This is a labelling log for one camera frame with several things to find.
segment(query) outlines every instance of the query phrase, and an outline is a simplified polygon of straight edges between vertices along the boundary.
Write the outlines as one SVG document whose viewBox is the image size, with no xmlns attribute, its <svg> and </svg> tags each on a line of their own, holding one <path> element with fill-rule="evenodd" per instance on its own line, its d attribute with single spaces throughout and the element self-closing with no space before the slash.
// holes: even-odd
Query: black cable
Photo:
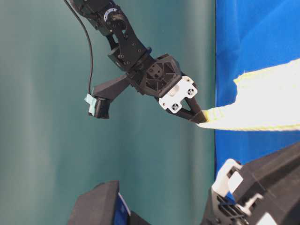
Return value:
<svg viewBox="0 0 300 225">
<path fill-rule="evenodd" d="M 91 95 L 90 86 L 91 86 L 92 77 L 93 77 L 94 59 L 93 59 L 93 49 L 92 49 L 92 44 L 91 44 L 91 41 L 90 41 L 90 36 L 89 36 L 88 31 L 86 30 L 83 22 L 81 21 L 79 16 L 76 14 L 76 12 L 73 10 L 73 8 L 70 6 L 70 4 L 67 2 L 67 0 L 64 0 L 64 2 L 67 5 L 67 7 L 71 10 L 71 12 L 74 14 L 74 16 L 79 21 L 79 23 L 81 24 L 81 26 L 84 30 L 84 33 L 86 35 L 86 38 L 89 42 L 89 47 L 90 47 L 90 77 L 89 77 L 89 84 L 88 84 L 88 92 Z"/>
</svg>

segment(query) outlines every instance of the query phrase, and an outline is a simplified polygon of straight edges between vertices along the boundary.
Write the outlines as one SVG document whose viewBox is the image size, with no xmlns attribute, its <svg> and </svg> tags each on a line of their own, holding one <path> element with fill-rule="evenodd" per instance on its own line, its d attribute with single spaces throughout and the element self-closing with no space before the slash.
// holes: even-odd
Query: black 3d-printed part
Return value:
<svg viewBox="0 0 300 225">
<path fill-rule="evenodd" d="M 232 201 L 209 190 L 201 225 L 247 225 L 245 214 Z"/>
<path fill-rule="evenodd" d="M 148 222 L 143 220 L 135 212 L 131 211 L 131 216 L 128 221 L 128 225 L 150 225 Z"/>
<path fill-rule="evenodd" d="M 96 186 L 78 197 L 67 225 L 113 225 L 119 182 Z"/>
<path fill-rule="evenodd" d="M 233 193 L 243 205 L 256 193 L 250 224 L 269 213 L 278 225 L 300 224 L 300 143 L 245 164 L 240 170 L 242 183 Z"/>
</svg>

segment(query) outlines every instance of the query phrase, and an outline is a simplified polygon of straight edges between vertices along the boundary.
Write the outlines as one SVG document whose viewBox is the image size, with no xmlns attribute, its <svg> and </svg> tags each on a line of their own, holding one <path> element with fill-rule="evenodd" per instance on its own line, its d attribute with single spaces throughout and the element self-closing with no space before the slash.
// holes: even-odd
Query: screw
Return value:
<svg viewBox="0 0 300 225">
<path fill-rule="evenodd" d="M 188 94 L 188 95 L 193 95 L 193 93 L 194 93 L 194 89 L 189 89 L 189 90 L 187 91 L 187 94 Z"/>
<path fill-rule="evenodd" d="M 179 105 L 177 103 L 175 103 L 175 104 L 172 105 L 172 109 L 174 111 L 178 110 L 178 108 L 179 108 Z"/>
</svg>

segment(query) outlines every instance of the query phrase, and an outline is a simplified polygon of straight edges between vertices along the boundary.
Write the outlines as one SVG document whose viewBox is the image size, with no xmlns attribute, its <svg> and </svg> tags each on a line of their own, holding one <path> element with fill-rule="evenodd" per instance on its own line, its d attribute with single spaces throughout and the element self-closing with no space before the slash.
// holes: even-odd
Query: green background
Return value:
<svg viewBox="0 0 300 225">
<path fill-rule="evenodd" d="M 214 106 L 213 0 L 116 0 L 153 57 L 169 53 Z M 90 32 L 97 85 L 122 73 Z M 120 180 L 151 224 L 198 224 L 214 176 L 214 133 L 128 88 L 110 119 L 87 116 L 89 50 L 62 0 L 0 0 L 0 223 L 63 225 L 78 195 Z"/>
</svg>

